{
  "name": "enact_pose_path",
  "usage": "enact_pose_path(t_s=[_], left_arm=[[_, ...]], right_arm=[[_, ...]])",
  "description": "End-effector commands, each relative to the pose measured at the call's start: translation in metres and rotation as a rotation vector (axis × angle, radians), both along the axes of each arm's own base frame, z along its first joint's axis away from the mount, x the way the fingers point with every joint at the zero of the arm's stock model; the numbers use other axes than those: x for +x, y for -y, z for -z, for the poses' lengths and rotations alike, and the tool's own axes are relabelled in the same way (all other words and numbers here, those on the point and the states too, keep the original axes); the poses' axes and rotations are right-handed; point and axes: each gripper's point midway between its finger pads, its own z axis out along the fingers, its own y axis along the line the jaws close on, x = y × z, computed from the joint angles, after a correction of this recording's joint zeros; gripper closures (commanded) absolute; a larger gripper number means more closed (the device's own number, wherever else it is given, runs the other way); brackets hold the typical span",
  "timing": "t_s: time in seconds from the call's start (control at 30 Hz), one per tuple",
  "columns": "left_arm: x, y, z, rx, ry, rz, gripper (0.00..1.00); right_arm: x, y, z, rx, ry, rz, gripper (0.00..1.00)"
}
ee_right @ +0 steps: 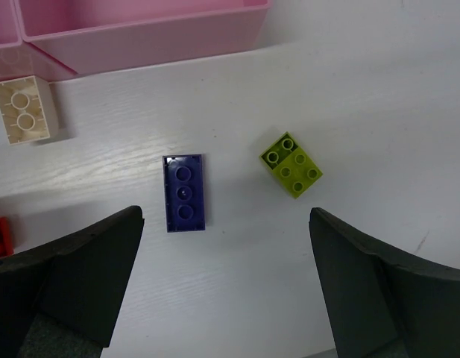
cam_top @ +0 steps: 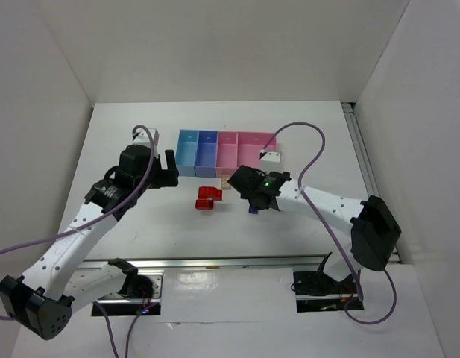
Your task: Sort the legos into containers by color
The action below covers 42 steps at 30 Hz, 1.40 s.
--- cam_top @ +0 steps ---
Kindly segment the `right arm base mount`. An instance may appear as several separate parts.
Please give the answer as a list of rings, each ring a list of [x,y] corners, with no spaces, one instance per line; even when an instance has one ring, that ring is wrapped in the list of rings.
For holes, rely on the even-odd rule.
[[[295,294],[298,313],[363,310],[356,294],[356,284],[351,277],[337,282],[323,273],[331,254],[326,255],[319,267],[312,271],[294,271],[290,290]]]

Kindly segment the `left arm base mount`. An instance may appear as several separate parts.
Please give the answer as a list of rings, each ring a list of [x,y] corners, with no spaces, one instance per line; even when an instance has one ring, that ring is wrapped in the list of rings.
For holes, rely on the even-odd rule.
[[[135,283],[125,291],[110,293],[97,300],[109,317],[157,316],[161,313],[163,272],[140,270]]]

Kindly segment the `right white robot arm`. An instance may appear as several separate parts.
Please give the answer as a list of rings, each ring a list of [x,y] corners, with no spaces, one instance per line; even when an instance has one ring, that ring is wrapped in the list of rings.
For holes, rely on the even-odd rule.
[[[371,195],[366,200],[343,198],[299,184],[288,172],[268,174],[240,166],[228,183],[257,210],[297,213],[319,220],[330,229],[350,238],[336,243],[338,254],[324,260],[320,272],[336,282],[362,269],[386,269],[401,236],[401,229],[386,203]]]

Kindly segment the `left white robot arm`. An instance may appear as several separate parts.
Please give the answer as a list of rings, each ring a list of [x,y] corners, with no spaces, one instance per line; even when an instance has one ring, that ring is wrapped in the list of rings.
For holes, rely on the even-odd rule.
[[[7,315],[50,340],[69,323],[72,313],[106,295],[149,301],[152,281],[126,260],[111,259],[91,274],[73,279],[78,266],[98,241],[133,208],[147,189],[176,187],[174,152],[165,152],[167,167],[147,145],[129,145],[118,165],[94,183],[65,233],[18,278],[0,282],[0,298]]]

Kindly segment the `large red lego block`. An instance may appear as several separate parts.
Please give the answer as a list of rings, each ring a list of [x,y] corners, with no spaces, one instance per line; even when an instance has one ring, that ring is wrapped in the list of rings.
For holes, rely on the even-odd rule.
[[[195,200],[195,209],[209,211],[214,208],[216,201],[221,201],[223,193],[221,189],[214,186],[200,186],[198,196]]]

